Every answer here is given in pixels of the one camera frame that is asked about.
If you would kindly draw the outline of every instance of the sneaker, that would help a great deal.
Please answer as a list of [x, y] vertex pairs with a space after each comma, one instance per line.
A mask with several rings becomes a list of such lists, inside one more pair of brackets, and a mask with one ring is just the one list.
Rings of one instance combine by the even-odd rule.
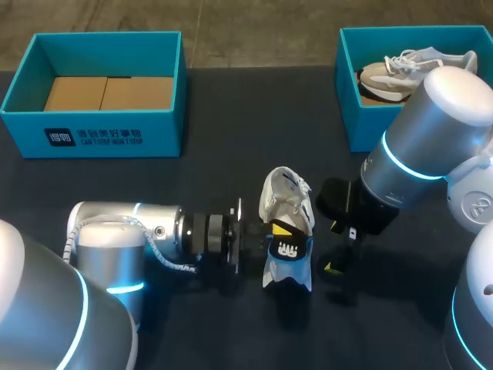
[[315, 226], [308, 192], [310, 187], [288, 167], [277, 167], [267, 176], [260, 196], [259, 216], [272, 224], [263, 269], [263, 287], [272, 281], [293, 278], [311, 291], [311, 252]]
[[358, 71], [359, 87], [369, 97], [390, 103], [406, 99], [432, 70], [442, 66], [455, 66], [476, 74], [478, 56], [472, 50], [464, 55], [447, 55], [426, 48], [404, 50], [400, 56], [384, 57]]

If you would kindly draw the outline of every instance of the brown cardboard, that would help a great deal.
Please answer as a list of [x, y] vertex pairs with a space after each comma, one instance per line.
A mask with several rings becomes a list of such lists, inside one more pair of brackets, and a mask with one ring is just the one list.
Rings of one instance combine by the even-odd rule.
[[108, 78], [101, 110], [169, 109], [173, 77]]
[[106, 77], [56, 77], [45, 111], [99, 110]]
[[[354, 73], [354, 77], [356, 78], [357, 83], [359, 83], [360, 80], [357, 79], [357, 73]], [[368, 98], [366, 96], [363, 96], [363, 95], [361, 95], [361, 93], [360, 93], [360, 97], [361, 97], [361, 101], [363, 102], [363, 105], [364, 106], [394, 106], [396, 104], [404, 105], [406, 103], [406, 102], [402, 102], [402, 103], [386, 103], [386, 102], [380, 102], [378, 100], [374, 100], [372, 98]]]

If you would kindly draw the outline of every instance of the open box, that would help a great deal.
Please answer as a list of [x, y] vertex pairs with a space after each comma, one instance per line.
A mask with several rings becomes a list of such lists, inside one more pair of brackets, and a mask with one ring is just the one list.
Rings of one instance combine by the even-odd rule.
[[[173, 91], [169, 109], [43, 111], [60, 76], [173, 77]], [[36, 34], [0, 114], [24, 158], [179, 156], [186, 78], [180, 32]]]
[[384, 56], [433, 46], [445, 54], [478, 54], [478, 76], [493, 86], [493, 38], [480, 25], [365, 27], [341, 29], [334, 81], [347, 139], [353, 152], [369, 152], [402, 105], [364, 105], [354, 73]]

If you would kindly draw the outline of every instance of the gray floor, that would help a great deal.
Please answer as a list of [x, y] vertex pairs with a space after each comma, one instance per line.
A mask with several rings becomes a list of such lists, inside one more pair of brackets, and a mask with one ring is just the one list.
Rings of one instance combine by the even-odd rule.
[[493, 0], [0, 0], [0, 70], [35, 32], [183, 32], [189, 66], [331, 64], [344, 26], [482, 24]]

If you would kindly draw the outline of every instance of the shoe pair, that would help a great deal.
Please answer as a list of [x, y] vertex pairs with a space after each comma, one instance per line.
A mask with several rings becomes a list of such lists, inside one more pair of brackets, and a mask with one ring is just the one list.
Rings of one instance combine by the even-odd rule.
[[433, 69], [454, 66], [476, 74], [478, 56], [474, 51], [448, 55], [434, 48], [404, 50], [400, 56], [384, 57], [383, 62], [365, 66], [357, 72], [362, 93], [373, 99], [399, 103], [409, 97]]

